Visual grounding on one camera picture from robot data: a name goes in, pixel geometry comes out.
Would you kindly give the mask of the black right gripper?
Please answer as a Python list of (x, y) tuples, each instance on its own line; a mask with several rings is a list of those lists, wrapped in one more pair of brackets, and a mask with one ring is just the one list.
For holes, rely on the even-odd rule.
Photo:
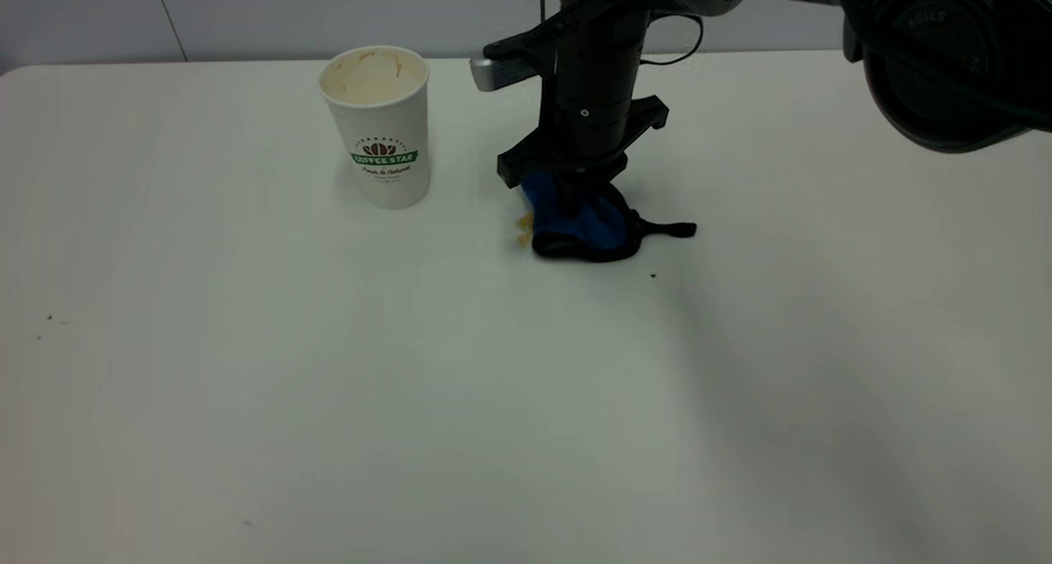
[(653, 13), (613, 8), (591, 18), (569, 11), (497, 43), (497, 62), (541, 77), (537, 129), (497, 156), (508, 188), (533, 175), (553, 177), (559, 209), (581, 208), (579, 190), (598, 190), (626, 167), (627, 149), (661, 129), (668, 107), (658, 96), (634, 99), (645, 36)]

